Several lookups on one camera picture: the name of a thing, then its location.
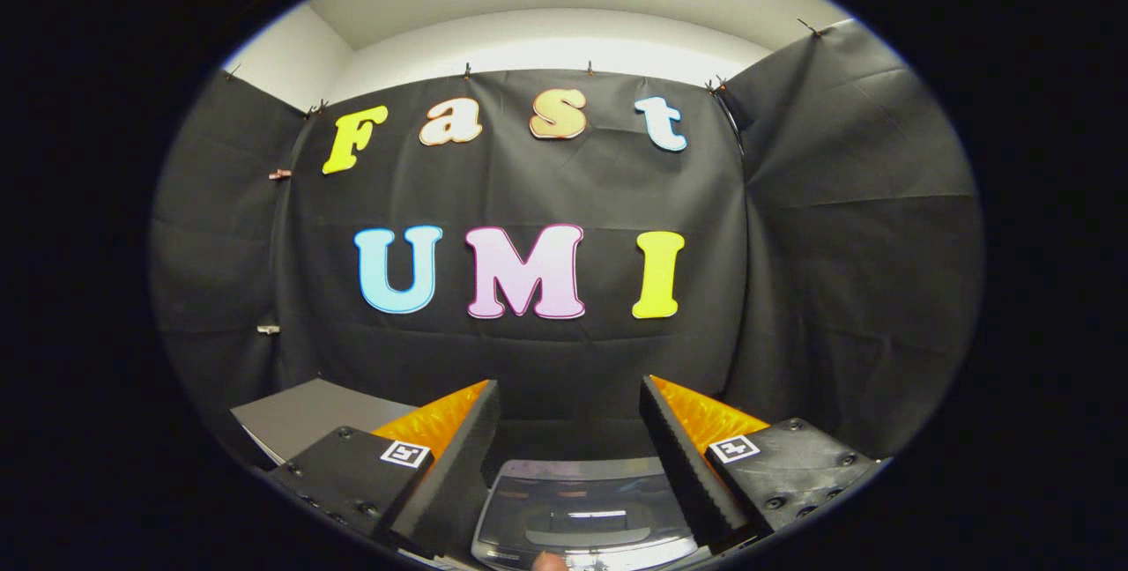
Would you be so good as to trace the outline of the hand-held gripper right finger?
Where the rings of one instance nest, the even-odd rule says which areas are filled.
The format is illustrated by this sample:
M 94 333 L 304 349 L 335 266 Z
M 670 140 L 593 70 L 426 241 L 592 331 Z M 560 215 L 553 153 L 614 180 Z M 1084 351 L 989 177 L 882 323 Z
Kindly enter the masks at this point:
M 694 538 L 728 554 L 787 532 L 881 465 L 801 418 L 769 424 L 645 375 L 638 411 Z

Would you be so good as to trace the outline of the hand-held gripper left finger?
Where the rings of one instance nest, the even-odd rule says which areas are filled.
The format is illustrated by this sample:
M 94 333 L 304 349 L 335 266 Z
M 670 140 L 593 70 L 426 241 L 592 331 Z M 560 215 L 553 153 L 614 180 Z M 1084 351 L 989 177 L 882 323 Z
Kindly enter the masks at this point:
M 443 557 L 469 544 L 500 411 L 497 381 L 482 380 L 372 431 L 333 427 L 264 477 L 351 539 Z

